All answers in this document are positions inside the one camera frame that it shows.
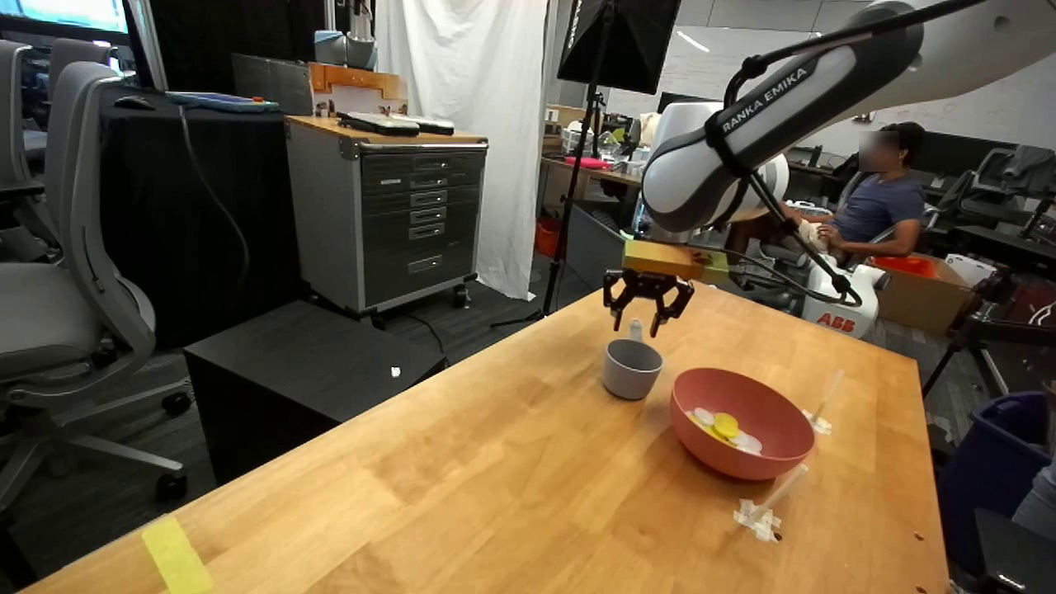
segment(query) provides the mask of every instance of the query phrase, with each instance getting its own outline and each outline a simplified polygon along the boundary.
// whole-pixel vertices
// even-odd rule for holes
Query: white curtain
[[[377,2],[377,67],[404,75],[410,108],[490,136],[476,274],[509,298],[530,298],[545,14],[549,0]]]

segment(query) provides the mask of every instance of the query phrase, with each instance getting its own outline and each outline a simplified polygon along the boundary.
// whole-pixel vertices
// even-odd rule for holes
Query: yellow object
[[[717,413],[713,434],[724,440],[724,442],[737,442],[739,440],[739,422],[732,415],[725,415],[725,413]]]
[[[625,267],[657,278],[694,278],[707,284],[724,284],[728,278],[728,261],[724,250],[691,250],[657,242],[625,242]]]
[[[212,592],[212,576],[188,538],[188,530],[175,517],[159,517],[143,530],[143,544],[151,555],[166,587],[171,594],[205,594]]]

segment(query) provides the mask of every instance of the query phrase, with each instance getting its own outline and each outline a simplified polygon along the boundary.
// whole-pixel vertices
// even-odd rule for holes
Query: red bowl
[[[732,415],[742,432],[759,440],[761,451],[739,451],[737,446],[702,432],[691,419],[698,405]],[[669,394],[669,429],[698,463],[742,481],[778,479],[814,446],[814,429],[798,405],[792,405],[771,385],[728,368],[679,374]]]

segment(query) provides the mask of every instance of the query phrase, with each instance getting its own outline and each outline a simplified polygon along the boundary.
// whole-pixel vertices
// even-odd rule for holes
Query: gray chair
[[[60,446],[156,465],[167,472],[159,481],[167,496],[184,489],[182,463],[75,432],[129,405],[188,405],[188,377],[112,395],[156,346],[156,310],[119,278],[100,231],[100,93],[112,78],[109,67],[75,64],[54,88],[45,198],[65,256],[0,265],[0,405],[24,419],[0,440],[12,449],[0,472],[0,515]]]
[[[0,192],[29,185],[29,163],[24,142],[24,48],[0,38]]]
[[[5,217],[12,215],[21,221],[17,229],[5,229],[5,234],[24,234],[21,242],[40,236],[38,245],[45,250],[45,245],[55,245],[55,234],[44,208],[44,185],[34,181],[28,157],[24,52],[28,47],[0,38],[0,208]]]
[[[87,38],[54,38],[50,47],[50,86],[55,88],[55,78],[71,64],[109,64],[112,48],[97,47]]]

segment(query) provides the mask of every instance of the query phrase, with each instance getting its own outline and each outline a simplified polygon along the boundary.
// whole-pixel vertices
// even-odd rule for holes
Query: yellow tape
[[[151,555],[151,561],[171,594],[212,592],[212,576],[208,576],[188,530],[175,517],[159,517],[149,527],[143,527],[143,544]]]

